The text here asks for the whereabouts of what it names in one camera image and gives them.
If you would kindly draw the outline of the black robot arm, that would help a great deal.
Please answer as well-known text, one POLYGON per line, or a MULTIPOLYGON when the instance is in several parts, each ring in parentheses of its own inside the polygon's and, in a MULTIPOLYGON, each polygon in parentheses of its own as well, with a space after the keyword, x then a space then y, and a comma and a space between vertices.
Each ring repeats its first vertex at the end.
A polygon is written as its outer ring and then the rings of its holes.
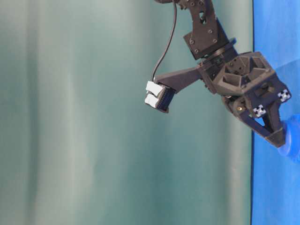
POLYGON ((279 107, 290 99, 287 86, 259 52, 237 53, 228 39, 210 0, 177 0, 191 13, 193 29, 184 39, 200 63, 193 68, 159 75, 152 106, 167 112, 173 96, 197 80, 219 94, 227 110, 276 147, 285 144, 279 107))

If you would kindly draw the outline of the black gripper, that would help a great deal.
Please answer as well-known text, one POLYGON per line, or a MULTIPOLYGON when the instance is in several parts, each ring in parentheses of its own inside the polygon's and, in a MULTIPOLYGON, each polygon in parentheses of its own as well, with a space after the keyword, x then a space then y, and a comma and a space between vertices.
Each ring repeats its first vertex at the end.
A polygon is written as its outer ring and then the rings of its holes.
POLYGON ((237 54, 231 47, 197 68, 228 111, 275 147, 285 144, 279 107, 291 94, 260 52, 237 54))

